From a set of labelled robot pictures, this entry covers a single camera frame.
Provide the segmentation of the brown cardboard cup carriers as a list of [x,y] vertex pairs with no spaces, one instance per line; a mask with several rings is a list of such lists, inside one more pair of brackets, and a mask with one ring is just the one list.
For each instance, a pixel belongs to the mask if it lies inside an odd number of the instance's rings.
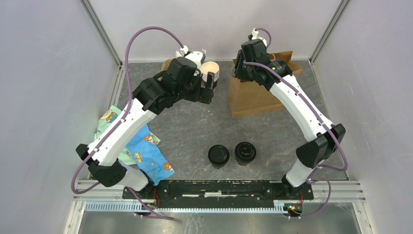
[[169,68],[169,66],[170,66],[170,64],[171,64],[171,62],[172,62],[172,59],[167,59],[167,60],[165,60],[165,61],[162,63],[161,71],[167,71],[168,68]]

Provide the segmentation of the brown paper takeout bag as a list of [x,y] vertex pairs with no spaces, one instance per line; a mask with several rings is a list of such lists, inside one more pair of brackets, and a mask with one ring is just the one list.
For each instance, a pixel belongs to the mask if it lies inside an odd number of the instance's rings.
[[[291,61],[292,51],[270,53],[270,62],[276,62],[279,66],[274,66],[274,71],[283,75],[280,71],[284,66],[290,68],[292,74],[298,78],[302,68]],[[259,67],[244,64],[244,57],[241,50],[238,51],[237,57],[232,62],[231,78],[229,82],[229,107],[233,118],[242,118],[256,116],[265,113],[280,111],[284,108],[280,100],[272,95],[263,85],[256,81],[243,80],[235,77],[235,66],[242,65],[250,71],[264,72],[265,75],[273,74],[268,70]]]

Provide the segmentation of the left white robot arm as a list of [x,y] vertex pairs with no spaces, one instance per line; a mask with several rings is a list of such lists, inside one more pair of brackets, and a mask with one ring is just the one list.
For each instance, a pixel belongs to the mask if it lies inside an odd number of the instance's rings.
[[[122,185],[134,190],[140,198],[150,197],[153,185],[148,177],[141,170],[121,163],[119,154],[142,127],[177,101],[184,99],[209,104],[218,76],[219,69],[207,71],[179,65],[176,68],[169,66],[168,70],[143,80],[130,93],[127,106],[110,127],[92,143],[77,146],[76,153],[82,162],[72,178],[72,191],[83,194],[97,185]],[[79,191],[75,188],[75,181],[84,166],[88,167],[97,183]]]

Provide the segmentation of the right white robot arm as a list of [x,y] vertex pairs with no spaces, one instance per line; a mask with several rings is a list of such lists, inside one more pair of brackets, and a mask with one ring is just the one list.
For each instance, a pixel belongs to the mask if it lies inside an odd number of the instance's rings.
[[334,152],[342,156],[344,172],[348,162],[341,146],[346,133],[342,124],[334,124],[312,103],[302,90],[292,69],[281,59],[271,61],[265,43],[252,39],[241,45],[233,76],[263,86],[276,97],[299,125],[306,143],[296,149],[297,160],[282,178],[281,192],[294,199],[301,186],[309,182],[313,171],[324,168],[323,162]]

